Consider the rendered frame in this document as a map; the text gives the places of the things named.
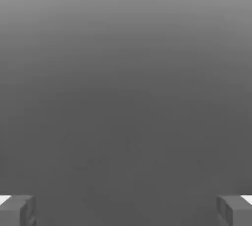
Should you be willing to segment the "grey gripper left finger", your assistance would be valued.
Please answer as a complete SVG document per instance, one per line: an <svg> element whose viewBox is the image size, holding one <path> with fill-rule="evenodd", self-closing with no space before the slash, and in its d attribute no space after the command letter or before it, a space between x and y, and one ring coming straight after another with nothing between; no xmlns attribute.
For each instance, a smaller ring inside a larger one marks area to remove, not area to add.
<svg viewBox="0 0 252 226"><path fill-rule="evenodd" d="M0 195L0 226L37 226L36 196Z"/></svg>

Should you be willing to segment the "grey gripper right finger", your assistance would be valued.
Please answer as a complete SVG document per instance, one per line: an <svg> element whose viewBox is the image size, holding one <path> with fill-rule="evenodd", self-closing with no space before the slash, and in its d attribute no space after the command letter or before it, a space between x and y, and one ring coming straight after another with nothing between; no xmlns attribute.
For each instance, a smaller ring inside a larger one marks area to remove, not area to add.
<svg viewBox="0 0 252 226"><path fill-rule="evenodd" d="M252 226L252 195L218 195L219 226Z"/></svg>

